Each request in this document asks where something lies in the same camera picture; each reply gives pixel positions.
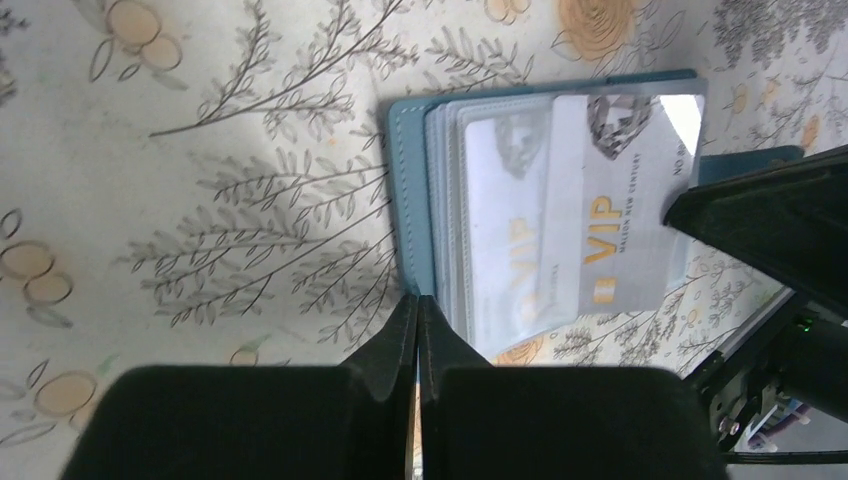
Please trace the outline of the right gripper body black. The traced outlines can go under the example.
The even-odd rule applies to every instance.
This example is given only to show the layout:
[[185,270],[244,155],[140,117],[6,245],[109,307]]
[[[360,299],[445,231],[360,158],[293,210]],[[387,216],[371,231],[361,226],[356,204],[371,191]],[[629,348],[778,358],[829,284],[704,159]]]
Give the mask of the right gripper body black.
[[773,437],[811,409],[847,419],[847,323],[779,291],[685,378],[726,458],[777,458]]

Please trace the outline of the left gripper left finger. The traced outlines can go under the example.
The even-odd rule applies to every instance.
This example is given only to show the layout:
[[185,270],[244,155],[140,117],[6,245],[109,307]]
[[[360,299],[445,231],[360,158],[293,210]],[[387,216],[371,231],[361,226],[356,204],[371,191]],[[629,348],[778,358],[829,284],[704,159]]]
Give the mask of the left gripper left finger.
[[100,400],[65,479],[409,479],[418,300],[346,360],[152,365]]

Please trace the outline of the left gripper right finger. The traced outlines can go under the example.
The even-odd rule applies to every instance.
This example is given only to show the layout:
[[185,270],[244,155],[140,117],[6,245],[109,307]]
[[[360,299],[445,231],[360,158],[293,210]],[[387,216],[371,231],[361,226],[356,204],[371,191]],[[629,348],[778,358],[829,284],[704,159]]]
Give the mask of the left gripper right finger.
[[695,393],[652,367],[499,367],[418,300],[427,479],[724,479]]

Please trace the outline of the silver VIP card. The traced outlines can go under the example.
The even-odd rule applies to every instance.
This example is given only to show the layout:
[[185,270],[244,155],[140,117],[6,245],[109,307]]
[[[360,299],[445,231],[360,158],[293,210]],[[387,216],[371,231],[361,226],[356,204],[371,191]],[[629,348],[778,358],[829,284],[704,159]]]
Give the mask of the silver VIP card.
[[552,103],[539,302],[546,319],[658,308],[690,184],[704,98],[561,95]]

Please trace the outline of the blue card holder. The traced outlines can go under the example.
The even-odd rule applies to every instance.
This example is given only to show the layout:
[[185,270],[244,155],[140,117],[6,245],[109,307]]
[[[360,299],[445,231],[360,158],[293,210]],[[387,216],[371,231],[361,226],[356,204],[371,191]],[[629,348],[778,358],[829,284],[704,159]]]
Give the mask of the blue card holder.
[[670,279],[654,310],[546,319],[540,257],[552,103],[561,95],[694,93],[691,70],[413,97],[388,111],[388,157],[405,289],[434,298],[451,329],[484,359],[525,362],[540,335],[566,329],[566,355],[595,357],[589,320],[658,321],[668,337],[698,276],[692,240],[672,230]]

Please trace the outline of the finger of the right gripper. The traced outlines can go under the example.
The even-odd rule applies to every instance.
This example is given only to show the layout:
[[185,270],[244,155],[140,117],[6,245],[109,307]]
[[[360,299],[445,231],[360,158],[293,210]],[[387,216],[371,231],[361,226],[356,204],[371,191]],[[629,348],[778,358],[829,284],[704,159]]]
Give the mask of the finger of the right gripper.
[[846,316],[846,147],[704,156],[664,223]]

